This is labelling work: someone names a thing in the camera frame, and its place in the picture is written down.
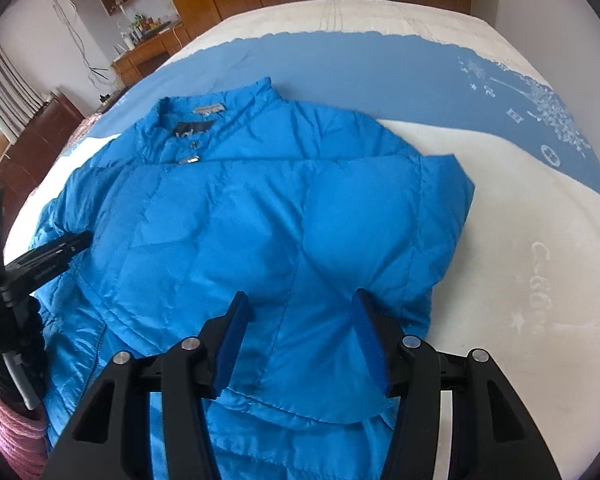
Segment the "black clamp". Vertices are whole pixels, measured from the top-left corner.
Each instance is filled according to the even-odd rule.
[[[434,475],[440,391],[454,400],[449,480],[560,480],[528,411],[493,358],[437,352],[376,312],[369,293],[353,297],[353,319],[368,370],[400,406],[381,480]],[[229,383],[250,317],[238,292],[225,316],[167,353],[134,359],[117,353],[87,391],[62,432],[42,480],[150,480],[148,394],[162,392],[162,423],[171,480],[220,480],[202,399]]]
[[[374,383],[400,397],[381,480],[433,478],[440,391],[453,393],[449,480],[560,480],[531,415],[493,358],[437,352],[380,314],[363,289],[353,297],[354,326]]]
[[[20,330],[27,321],[29,295],[69,268],[72,258],[88,248],[93,234],[66,234],[4,265],[2,240],[2,195],[0,188],[0,347],[4,363],[25,405],[33,410],[38,396],[20,367]]]
[[[135,359],[115,354],[62,432],[41,480],[153,478],[150,392],[162,392],[162,424],[171,480],[220,480],[202,399],[228,386],[250,306],[238,292],[224,316],[169,351]]]

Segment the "metal screw head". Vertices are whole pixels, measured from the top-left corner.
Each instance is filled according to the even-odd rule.
[[[182,342],[183,350],[195,350],[199,346],[200,346],[200,339],[198,339],[197,337],[187,337]]]
[[[129,359],[131,359],[131,354],[125,351],[118,352],[113,356],[113,362],[115,362],[115,364],[117,365],[123,365],[125,363],[128,363]]]
[[[489,360],[489,354],[486,350],[482,348],[477,348],[473,352],[471,352],[471,357],[479,363],[485,363]]]
[[[417,348],[420,343],[420,338],[414,335],[406,335],[402,338],[402,344],[407,348]]]

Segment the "wall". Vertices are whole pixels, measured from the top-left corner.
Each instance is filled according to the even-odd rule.
[[[586,0],[472,0],[565,101],[600,160],[600,20]]]
[[[108,68],[71,1],[58,0],[84,43],[91,66]],[[42,94],[59,89],[84,115],[100,105],[111,86],[90,81],[78,47],[54,10],[53,0],[15,0],[0,18],[0,44],[23,77]],[[115,81],[113,72],[107,76]]]
[[[100,0],[74,0],[74,4],[82,22],[107,60],[111,62],[116,59],[118,54],[114,45],[124,44],[118,23],[126,28],[129,24],[128,19],[119,10],[109,16]],[[130,17],[139,13],[157,19],[176,14],[172,0],[131,0],[125,5],[125,9]]]

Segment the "metal snap button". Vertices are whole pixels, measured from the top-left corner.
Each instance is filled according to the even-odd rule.
[[[197,162],[199,160],[200,157],[192,156],[191,158],[185,158],[184,160],[181,160],[178,164],[192,164],[193,162]]]

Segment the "bed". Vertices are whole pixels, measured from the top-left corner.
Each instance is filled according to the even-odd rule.
[[[600,164],[542,76],[485,22],[439,9],[321,0],[225,20],[139,82],[61,157],[20,211],[28,247],[70,173],[161,97],[272,78],[283,97],[366,112],[425,154],[453,153],[475,197],[435,288],[427,340],[490,351],[561,475],[600,450]],[[443,397],[436,478],[446,478]]]

